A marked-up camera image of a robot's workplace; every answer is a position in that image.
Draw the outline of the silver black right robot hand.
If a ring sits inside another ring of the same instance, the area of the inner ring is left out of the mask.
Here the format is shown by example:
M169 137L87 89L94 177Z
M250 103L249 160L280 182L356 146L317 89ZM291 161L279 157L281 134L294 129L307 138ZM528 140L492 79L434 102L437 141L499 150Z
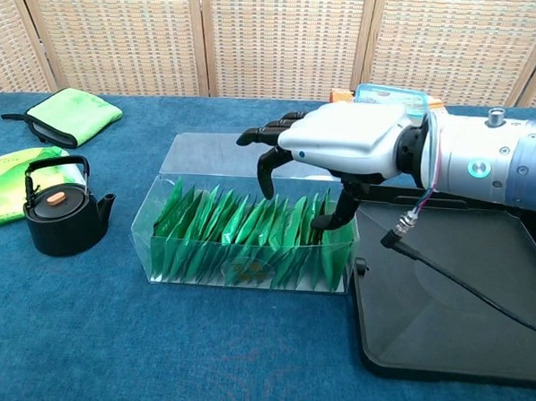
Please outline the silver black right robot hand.
M256 166L259 188L267 200L275 195L273 170L292 161L319 167L340 179L342 190L334 212L310 222L313 229L331 231L354 218L371 185L400 173L398 140L411 126L401 105L332 102L307 113L285 114L265 126L250 127L236 143L270 147Z

